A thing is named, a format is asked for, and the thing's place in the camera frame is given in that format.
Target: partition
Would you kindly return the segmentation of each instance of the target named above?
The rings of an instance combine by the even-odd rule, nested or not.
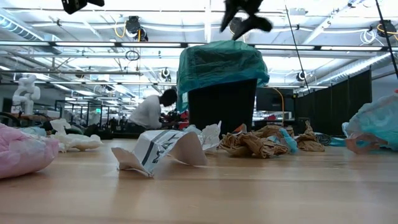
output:
[[[316,132],[342,136],[341,124],[372,102],[372,75],[365,71],[344,82],[295,100],[295,117],[309,118]]]

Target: white shirt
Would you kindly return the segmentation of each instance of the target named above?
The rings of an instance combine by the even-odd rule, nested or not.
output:
[[[148,96],[138,107],[132,111],[129,122],[145,127],[146,129],[159,129],[162,123],[160,118],[159,96]]]

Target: black hair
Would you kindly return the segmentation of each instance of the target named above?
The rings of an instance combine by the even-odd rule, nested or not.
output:
[[[177,101],[177,92],[174,89],[165,90],[162,97],[162,104],[164,106],[171,106]]]

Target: computer screen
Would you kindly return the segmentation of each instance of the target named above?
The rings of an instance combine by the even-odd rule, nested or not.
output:
[[[277,88],[284,97],[285,111],[294,110],[293,90]],[[257,88],[256,91],[257,111],[282,111],[282,98],[273,88]]]

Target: yellow cable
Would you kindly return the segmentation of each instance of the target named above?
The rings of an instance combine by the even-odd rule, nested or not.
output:
[[[284,101],[284,96],[280,93],[279,90],[277,90],[276,88],[272,87],[275,91],[277,91],[280,95],[280,97],[282,98],[282,127],[284,126],[284,122],[285,122],[285,101]]]
[[[124,21],[123,35],[119,35],[118,30],[116,30],[116,26],[117,26],[117,24],[118,24],[118,21],[116,21],[115,24],[114,24],[114,33],[115,33],[118,37],[120,37],[120,38],[123,38],[124,35],[126,34],[126,22],[127,22],[127,21]]]
[[[377,29],[378,29],[380,32],[384,32],[384,30],[380,29],[380,26],[381,26],[381,24],[377,25]],[[388,31],[387,31],[387,33],[388,33],[388,34],[398,34],[398,32],[388,32]]]

